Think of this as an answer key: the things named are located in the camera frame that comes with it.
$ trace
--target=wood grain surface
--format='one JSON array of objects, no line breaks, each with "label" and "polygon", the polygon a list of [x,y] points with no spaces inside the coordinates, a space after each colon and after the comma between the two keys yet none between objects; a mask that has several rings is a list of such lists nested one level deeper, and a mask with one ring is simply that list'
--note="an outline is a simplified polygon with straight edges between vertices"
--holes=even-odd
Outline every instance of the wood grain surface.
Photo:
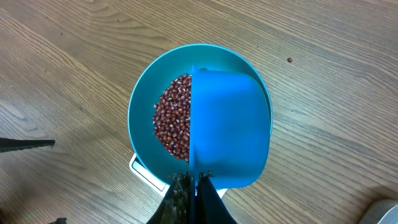
[{"label": "wood grain surface", "polygon": [[128,168],[131,90],[157,56],[211,42],[271,93],[266,168],[223,201],[239,223],[356,223],[398,199],[397,0],[0,0],[7,223],[145,223],[161,197]]}]

